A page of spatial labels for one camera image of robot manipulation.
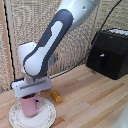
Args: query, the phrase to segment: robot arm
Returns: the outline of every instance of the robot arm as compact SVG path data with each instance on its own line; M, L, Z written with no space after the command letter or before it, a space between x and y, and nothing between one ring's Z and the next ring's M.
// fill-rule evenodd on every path
M25 72L34 79L44 77L48 60L64 35L69 33L93 12L100 0L62 0L39 43L23 61Z

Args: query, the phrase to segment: cable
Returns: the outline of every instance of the cable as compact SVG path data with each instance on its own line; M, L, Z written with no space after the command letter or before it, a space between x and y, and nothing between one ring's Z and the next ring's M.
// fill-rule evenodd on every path
M96 36L96 38L95 38L95 40L94 40L93 45L91 46L91 48L89 49L89 51L86 53L85 57L84 57L80 62L78 62L73 68L71 68L71 69L69 69L68 71L65 71L65 72L63 72L63 73L61 73L61 74L59 74L59 75L57 75L57 76L54 76L54 77L52 77L51 79L54 79L54 78L56 78L56 77L58 77L58 76L61 76L61 75L65 74L65 73L71 71L72 69L76 68L83 60L85 60L85 58L88 56L88 54L89 54L90 51L92 50L93 46L95 45L96 40L97 40L97 38L99 37L99 34L100 34L100 32L101 32L103 26L105 25L107 19L109 18L110 14L111 14L112 11L116 8L116 6L118 6L118 5L120 4L121 1L122 1L122 0L119 0L119 1L115 4L115 6L111 9L111 11L109 12L109 14L107 15L106 19L104 20L103 24L101 25L100 30L98 31L98 34L97 34L97 36Z

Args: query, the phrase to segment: cup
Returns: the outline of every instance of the cup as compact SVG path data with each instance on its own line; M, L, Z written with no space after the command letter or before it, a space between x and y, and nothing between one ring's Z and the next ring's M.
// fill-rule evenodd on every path
M20 98L23 113L26 116L34 116L42 104L42 98L38 94L31 94Z

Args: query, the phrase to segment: wall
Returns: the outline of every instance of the wall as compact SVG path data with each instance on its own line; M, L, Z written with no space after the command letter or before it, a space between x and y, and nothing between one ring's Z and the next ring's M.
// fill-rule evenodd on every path
M0 93L10 90L13 79L7 24L3 1L0 0Z

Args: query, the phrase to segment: white plate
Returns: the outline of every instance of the white plate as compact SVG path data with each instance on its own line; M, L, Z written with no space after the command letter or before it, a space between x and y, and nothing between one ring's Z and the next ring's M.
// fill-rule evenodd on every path
M42 99L43 103L34 117L25 116L21 102L17 101L9 112L9 121L13 128L49 128L55 121L56 110L49 100Z

